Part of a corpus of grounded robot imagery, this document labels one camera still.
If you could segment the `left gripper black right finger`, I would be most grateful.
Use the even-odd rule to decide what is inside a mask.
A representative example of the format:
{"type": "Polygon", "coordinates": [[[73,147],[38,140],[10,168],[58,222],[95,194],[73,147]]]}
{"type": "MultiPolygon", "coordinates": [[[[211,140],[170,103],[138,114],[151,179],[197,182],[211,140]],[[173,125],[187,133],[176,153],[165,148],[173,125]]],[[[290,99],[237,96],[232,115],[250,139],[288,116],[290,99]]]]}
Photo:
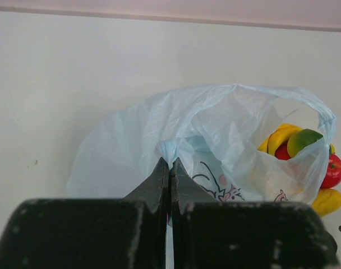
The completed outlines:
{"type": "Polygon", "coordinates": [[[175,268],[339,268],[334,239],[299,202],[220,202],[170,171],[175,268]]]}

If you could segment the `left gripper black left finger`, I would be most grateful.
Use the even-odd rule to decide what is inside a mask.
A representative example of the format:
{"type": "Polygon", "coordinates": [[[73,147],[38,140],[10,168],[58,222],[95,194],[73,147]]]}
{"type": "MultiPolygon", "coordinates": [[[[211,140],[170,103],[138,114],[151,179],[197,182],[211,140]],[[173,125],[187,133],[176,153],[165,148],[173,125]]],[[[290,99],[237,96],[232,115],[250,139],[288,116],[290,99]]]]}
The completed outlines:
{"type": "Polygon", "coordinates": [[[169,168],[123,199],[32,199],[0,238],[0,268],[164,268],[169,168]]]}

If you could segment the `green fake fruit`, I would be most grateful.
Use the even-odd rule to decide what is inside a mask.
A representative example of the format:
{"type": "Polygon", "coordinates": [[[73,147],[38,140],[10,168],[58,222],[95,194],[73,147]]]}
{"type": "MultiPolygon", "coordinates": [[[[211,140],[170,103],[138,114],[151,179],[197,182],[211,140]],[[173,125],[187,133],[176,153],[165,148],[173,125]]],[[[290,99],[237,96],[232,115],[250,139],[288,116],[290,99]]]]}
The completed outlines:
{"type": "Polygon", "coordinates": [[[295,157],[305,147],[317,142],[323,135],[312,129],[302,129],[293,134],[287,143],[287,151],[290,157],[295,157]]]}

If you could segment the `yellow fake banana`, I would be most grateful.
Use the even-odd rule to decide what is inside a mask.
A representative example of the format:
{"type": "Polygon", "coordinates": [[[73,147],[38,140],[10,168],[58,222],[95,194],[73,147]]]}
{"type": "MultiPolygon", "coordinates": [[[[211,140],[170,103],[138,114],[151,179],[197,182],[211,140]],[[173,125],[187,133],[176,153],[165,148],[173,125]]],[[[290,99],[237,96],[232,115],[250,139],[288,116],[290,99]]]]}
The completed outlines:
{"type": "Polygon", "coordinates": [[[329,152],[330,152],[330,155],[331,154],[335,154],[335,147],[334,147],[334,145],[332,143],[329,146],[329,152]]]}

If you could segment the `light blue plastic bag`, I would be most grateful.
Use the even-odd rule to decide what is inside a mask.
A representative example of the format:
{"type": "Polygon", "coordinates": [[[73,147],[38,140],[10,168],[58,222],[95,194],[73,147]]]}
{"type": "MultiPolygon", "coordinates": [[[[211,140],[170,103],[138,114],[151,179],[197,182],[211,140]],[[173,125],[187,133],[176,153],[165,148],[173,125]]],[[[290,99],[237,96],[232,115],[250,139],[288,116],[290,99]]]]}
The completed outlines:
{"type": "Polygon", "coordinates": [[[195,86],[163,92],[113,112],[81,143],[67,192],[76,198],[124,197],[159,159],[180,159],[187,174],[219,201],[299,201],[317,196],[337,119],[301,87],[195,86]],[[282,161],[259,146],[282,123],[274,103],[313,109],[322,137],[282,161]]]}

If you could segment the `yellow fake lemon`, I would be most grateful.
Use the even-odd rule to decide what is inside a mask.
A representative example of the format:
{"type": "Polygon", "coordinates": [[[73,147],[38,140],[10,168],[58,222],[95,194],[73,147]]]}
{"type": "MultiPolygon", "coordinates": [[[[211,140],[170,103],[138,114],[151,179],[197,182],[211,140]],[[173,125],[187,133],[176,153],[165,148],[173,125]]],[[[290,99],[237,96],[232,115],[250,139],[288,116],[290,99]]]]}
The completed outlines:
{"type": "Polygon", "coordinates": [[[301,131],[302,128],[292,124],[284,123],[272,133],[258,148],[258,151],[275,155],[276,150],[286,143],[294,134],[301,131]]]}

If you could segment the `yellow fake mango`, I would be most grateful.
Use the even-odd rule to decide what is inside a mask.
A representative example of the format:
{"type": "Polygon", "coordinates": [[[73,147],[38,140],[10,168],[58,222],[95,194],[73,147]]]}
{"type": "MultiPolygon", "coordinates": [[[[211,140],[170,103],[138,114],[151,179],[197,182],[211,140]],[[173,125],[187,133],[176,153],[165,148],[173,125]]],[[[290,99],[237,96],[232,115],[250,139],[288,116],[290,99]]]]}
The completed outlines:
{"type": "Polygon", "coordinates": [[[320,217],[331,214],[341,208],[341,193],[335,189],[320,189],[311,207],[320,217]]]}

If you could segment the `red fake pepper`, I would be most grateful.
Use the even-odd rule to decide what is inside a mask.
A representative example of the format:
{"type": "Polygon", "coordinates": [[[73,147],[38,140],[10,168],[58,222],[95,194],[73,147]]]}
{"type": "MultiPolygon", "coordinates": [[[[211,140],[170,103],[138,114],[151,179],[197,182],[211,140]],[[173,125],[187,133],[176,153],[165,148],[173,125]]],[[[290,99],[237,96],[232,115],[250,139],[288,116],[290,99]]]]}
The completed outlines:
{"type": "Polygon", "coordinates": [[[341,159],[336,154],[329,157],[328,168],[325,178],[320,186],[321,189],[328,189],[337,186],[341,182],[341,159]]]}

